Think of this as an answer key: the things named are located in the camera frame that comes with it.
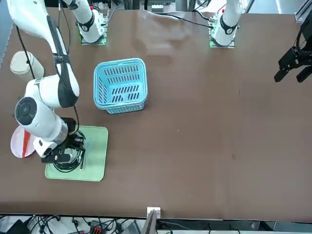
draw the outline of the green mat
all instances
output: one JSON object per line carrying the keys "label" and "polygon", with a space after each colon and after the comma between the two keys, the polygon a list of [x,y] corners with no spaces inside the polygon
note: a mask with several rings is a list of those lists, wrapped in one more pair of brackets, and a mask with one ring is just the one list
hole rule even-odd
{"label": "green mat", "polygon": [[69,173],[59,172],[53,164],[45,166],[45,176],[48,179],[70,179],[85,181],[101,181],[104,177],[108,130],[104,127],[80,126],[85,135],[86,149],[83,169],[78,166]]}

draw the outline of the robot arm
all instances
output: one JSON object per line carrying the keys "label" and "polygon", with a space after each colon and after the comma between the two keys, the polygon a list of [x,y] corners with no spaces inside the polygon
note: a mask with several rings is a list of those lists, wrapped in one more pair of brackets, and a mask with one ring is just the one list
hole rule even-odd
{"label": "robot arm", "polygon": [[53,53],[57,74],[30,81],[15,108],[17,122],[37,137],[35,149],[46,157],[69,133],[67,124],[53,109],[73,106],[79,86],[61,33],[48,15],[44,0],[8,0],[8,8],[13,22],[26,33],[45,39]]}
{"label": "robot arm", "polygon": [[[274,76],[275,82],[280,82],[287,73],[301,66],[305,67],[298,75],[297,81],[303,82],[312,74],[312,11],[308,14],[305,21],[300,26],[296,39],[296,46],[291,47],[286,54],[278,61],[279,71]],[[300,37],[303,34],[306,45],[300,48]]]}
{"label": "robot arm", "polygon": [[243,10],[244,8],[241,0],[227,0],[224,13],[219,17],[213,35],[213,40],[217,44],[221,46],[231,44],[237,29],[238,20]]}

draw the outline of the white plate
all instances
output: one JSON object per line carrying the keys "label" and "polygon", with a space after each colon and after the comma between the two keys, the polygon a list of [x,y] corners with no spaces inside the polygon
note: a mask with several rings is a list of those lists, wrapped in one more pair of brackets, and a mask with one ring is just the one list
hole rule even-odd
{"label": "white plate", "polygon": [[[30,135],[25,157],[30,156],[34,151],[34,140],[35,136]],[[12,153],[19,158],[22,158],[22,152],[23,152],[23,143],[24,143],[24,129],[19,126],[15,129],[12,137],[11,137],[11,151]]]}

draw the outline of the white cylinder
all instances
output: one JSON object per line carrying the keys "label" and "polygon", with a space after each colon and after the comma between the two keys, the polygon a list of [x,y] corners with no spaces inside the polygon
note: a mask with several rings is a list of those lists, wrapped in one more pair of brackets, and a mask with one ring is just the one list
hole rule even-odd
{"label": "white cylinder", "polygon": [[[44,75],[44,68],[40,62],[35,58],[35,56],[27,52],[28,58],[30,60],[31,67],[34,72],[36,79],[41,79]],[[33,75],[30,71],[29,63],[27,62],[27,57],[24,51],[18,51],[13,55],[10,65],[11,71],[18,75],[25,82],[29,82],[33,79]]]}
{"label": "white cylinder", "polygon": [[15,118],[26,131],[45,141],[61,144],[68,132],[67,125],[53,110],[32,97],[18,101]]}

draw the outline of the floor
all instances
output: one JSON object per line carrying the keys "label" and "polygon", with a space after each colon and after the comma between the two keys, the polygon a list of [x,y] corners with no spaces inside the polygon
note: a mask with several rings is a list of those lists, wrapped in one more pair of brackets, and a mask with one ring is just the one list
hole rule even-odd
{"label": "floor", "polygon": [[[25,222],[28,218],[31,218],[31,222],[28,225],[28,229],[33,229],[32,234],[39,234],[38,217],[33,216],[21,216],[12,215],[1,217],[0,215],[0,233],[7,232],[11,226],[20,219]],[[60,220],[51,219],[48,224],[51,232],[45,229],[47,234],[73,234],[76,233],[76,228],[72,222],[72,217],[60,216]],[[87,222],[92,220],[98,221],[98,217],[86,217],[83,220],[81,217],[74,217],[78,222],[77,229],[88,233],[90,227]],[[114,234],[114,230],[118,224],[121,224],[123,230],[125,230],[132,222],[133,219],[118,219],[115,222],[111,222],[111,218],[101,218],[101,222],[107,222],[110,224],[107,228],[106,234]],[[145,219],[136,219],[137,226],[140,230],[143,229]],[[311,233],[312,224],[291,223],[291,222],[265,222],[267,228],[264,229],[263,224],[259,221],[248,220],[180,220],[180,219],[161,219],[157,221],[157,233],[169,234],[169,229],[173,230],[174,234],[287,234],[290,233]],[[139,234],[136,232],[124,233],[124,234]]]}

